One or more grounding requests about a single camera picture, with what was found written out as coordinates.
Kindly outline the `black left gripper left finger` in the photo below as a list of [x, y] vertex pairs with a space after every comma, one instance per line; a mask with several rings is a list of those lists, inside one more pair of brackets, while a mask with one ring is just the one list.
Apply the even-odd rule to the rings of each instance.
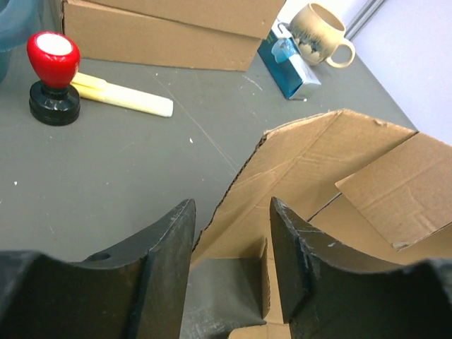
[[178, 338], [196, 224], [186, 199], [80, 262], [1, 252], [2, 338]]

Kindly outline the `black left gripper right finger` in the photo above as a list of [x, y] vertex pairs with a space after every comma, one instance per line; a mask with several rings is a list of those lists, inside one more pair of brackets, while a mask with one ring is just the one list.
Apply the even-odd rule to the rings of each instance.
[[451, 260], [398, 265], [312, 226], [279, 198], [270, 230], [292, 338], [450, 338]]

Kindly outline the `brown cardboard box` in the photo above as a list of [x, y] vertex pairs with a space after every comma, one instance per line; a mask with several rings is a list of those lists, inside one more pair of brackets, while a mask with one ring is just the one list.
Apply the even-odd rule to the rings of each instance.
[[196, 242], [192, 261], [260, 258], [264, 324], [232, 338], [292, 338], [283, 321], [270, 201], [343, 244], [408, 265], [451, 260], [451, 147], [340, 109], [267, 131]]

